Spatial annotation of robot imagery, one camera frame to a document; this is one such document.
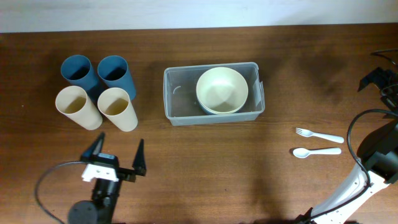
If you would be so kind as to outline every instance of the fork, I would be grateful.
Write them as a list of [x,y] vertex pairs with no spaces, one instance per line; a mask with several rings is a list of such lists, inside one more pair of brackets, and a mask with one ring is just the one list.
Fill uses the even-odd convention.
[[318,138],[323,138],[329,141],[333,141],[333,142],[337,142],[337,143],[343,143],[344,142],[344,138],[340,137],[340,136],[334,136],[331,134],[320,134],[320,133],[314,133],[310,130],[307,129],[302,129],[302,128],[296,128],[296,133],[304,136],[304,137],[311,137],[311,136],[315,136]]

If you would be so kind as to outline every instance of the gray bin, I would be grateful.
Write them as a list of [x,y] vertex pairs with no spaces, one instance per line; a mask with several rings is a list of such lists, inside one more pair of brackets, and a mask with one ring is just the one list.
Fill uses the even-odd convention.
[[[248,99],[237,113],[208,115],[200,107],[196,94],[199,77],[215,67],[232,68],[248,83]],[[253,121],[266,108],[259,67],[254,62],[168,68],[164,71],[163,100],[166,117],[174,126]]]

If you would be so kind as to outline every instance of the blue cup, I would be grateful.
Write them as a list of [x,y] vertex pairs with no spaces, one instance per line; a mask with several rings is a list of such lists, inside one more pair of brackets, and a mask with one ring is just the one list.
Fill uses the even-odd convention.
[[136,87],[132,82],[129,65],[120,56],[108,56],[98,64],[98,75],[104,80],[107,86],[118,87],[125,90],[130,100],[136,97]]
[[72,55],[63,61],[61,74],[70,84],[82,87],[94,102],[105,90],[90,60],[83,55]]

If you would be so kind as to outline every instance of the wooden table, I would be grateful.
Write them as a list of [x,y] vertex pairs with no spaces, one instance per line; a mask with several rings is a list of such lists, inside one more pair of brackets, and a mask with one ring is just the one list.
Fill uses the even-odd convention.
[[[115,222],[295,218],[329,197],[354,160],[345,144],[303,138],[294,127],[345,136],[356,114],[385,108],[375,87],[356,90],[376,67],[391,68],[369,53],[397,47],[397,37],[398,24],[2,34],[1,222],[54,223],[35,204],[35,181],[50,166],[78,159],[102,131],[104,152],[117,155],[122,167],[131,166],[140,138],[146,140],[147,177],[123,183]],[[129,62],[137,129],[124,133],[104,119],[86,131],[55,109],[57,93],[68,86],[60,66],[73,54],[86,55],[95,68],[108,55]],[[265,112],[250,122],[172,126],[164,112],[164,70],[232,62],[258,64]],[[354,147],[386,123],[378,114],[361,119]],[[289,154],[293,147],[335,146],[342,155]],[[42,185],[45,206],[62,220],[75,202],[90,199],[94,182],[81,180],[83,169],[65,167]],[[352,219],[396,223],[398,187],[377,193]]]

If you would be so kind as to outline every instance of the bowl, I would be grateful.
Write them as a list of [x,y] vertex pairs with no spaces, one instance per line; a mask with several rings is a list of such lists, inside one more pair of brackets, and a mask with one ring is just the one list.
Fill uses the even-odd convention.
[[207,70],[198,80],[197,98],[208,114],[230,114],[241,109],[249,88],[243,76],[230,68]]

